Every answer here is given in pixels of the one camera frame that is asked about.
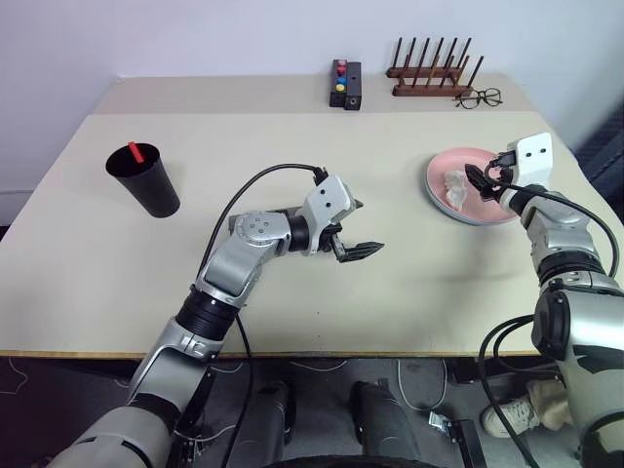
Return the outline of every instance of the white cable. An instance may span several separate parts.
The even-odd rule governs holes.
[[[445,382],[442,387],[442,395],[440,396],[440,399],[432,407],[419,408],[410,404],[410,402],[408,401],[408,398],[406,397],[406,392],[403,391],[403,382],[401,381],[401,360],[397,359],[397,379],[399,380],[399,391],[401,392],[403,401],[406,402],[406,405],[408,407],[410,407],[412,410],[415,410],[415,411],[430,411],[430,410],[434,410],[435,408],[437,408],[439,405],[442,404],[442,402],[445,400],[445,397],[447,396],[447,380],[449,377],[449,371],[447,370],[447,363],[445,362],[444,359],[442,360],[442,366],[445,368]]]
[[[130,388],[130,385],[129,385],[129,384],[127,384],[127,383],[122,383],[122,382],[120,382],[120,381],[119,381],[119,380],[117,380],[117,379],[115,379],[115,383],[117,384],[117,386],[118,386],[118,387],[121,387],[121,388]]]
[[[347,364],[347,360],[345,359],[344,361],[342,361],[340,364],[338,364],[337,366],[333,367],[333,368],[329,368],[329,369],[318,369],[318,368],[312,368],[310,366],[306,366],[305,364],[301,364],[301,363],[296,363],[295,361],[290,361],[290,363],[293,366],[297,366],[298,368],[304,368],[304,369],[308,369],[309,371],[314,371],[314,372],[331,372],[331,371],[336,371],[338,369],[340,369],[342,366],[344,366],[345,364]]]
[[[213,367],[211,367],[211,369],[215,372],[221,372],[221,373],[236,373],[241,369],[242,366],[243,366],[243,363],[239,364],[234,369],[220,369],[220,368],[213,368]]]
[[[216,434],[214,434],[213,436],[207,437],[206,439],[197,439],[194,437],[188,437],[185,436],[184,434],[174,431],[178,436],[180,436],[182,439],[186,440],[186,441],[191,441],[191,442],[210,442],[213,441],[214,439],[219,438],[225,431],[229,431],[230,429],[234,429],[236,427],[236,424],[232,424],[231,426],[225,426],[223,429],[221,429],[220,431],[218,431]]]
[[[9,367],[13,370],[13,372],[21,375],[23,377],[23,380],[18,384],[15,390],[13,391],[3,390],[3,391],[0,391],[0,395],[17,395],[20,392],[21,387],[23,387],[28,381],[28,375],[25,372],[18,370],[13,364],[13,360],[11,358],[7,358],[7,359],[9,360]]]

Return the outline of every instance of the shoe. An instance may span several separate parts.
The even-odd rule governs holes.
[[[521,397],[505,405],[500,405],[500,408],[517,434],[539,426],[539,419],[533,410],[528,396]],[[481,414],[481,425],[492,437],[498,439],[508,439],[510,437],[493,407],[487,408]]]

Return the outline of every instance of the red straw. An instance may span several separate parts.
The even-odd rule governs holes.
[[[143,158],[143,155],[140,154],[140,151],[138,150],[138,146],[135,142],[131,141],[128,143],[128,147],[130,148],[130,151],[133,153],[133,156],[135,157],[135,160],[138,163],[144,163],[145,162],[145,158]]]

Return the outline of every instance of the black cup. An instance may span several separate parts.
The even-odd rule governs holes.
[[[144,161],[138,163],[130,147],[119,148],[106,161],[106,171],[119,180],[154,217],[167,217],[179,208],[179,199],[167,177],[155,146],[137,143]]]

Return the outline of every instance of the table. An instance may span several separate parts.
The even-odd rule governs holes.
[[[343,240],[385,247],[353,263],[292,253],[267,264],[241,311],[254,353],[476,354],[495,325],[533,311],[530,245],[518,222],[475,227],[440,213],[423,195],[424,167],[447,148],[499,151],[552,132],[510,80],[479,78],[478,89],[497,86],[505,103],[466,111],[447,98],[392,97],[382,77],[365,77],[360,112],[326,106],[326,76],[118,84],[0,243],[0,354],[141,357],[185,299],[222,207],[251,175],[285,162],[341,175],[365,204],[343,221]],[[624,239],[615,214],[553,137],[552,186]],[[173,216],[149,216],[105,172],[108,155],[129,140],[160,148],[181,200]],[[235,212],[300,204],[312,186],[308,173],[270,175]],[[591,232],[608,266],[608,243],[598,227]],[[534,353],[529,330],[503,349]],[[223,353],[242,351],[233,328]]]

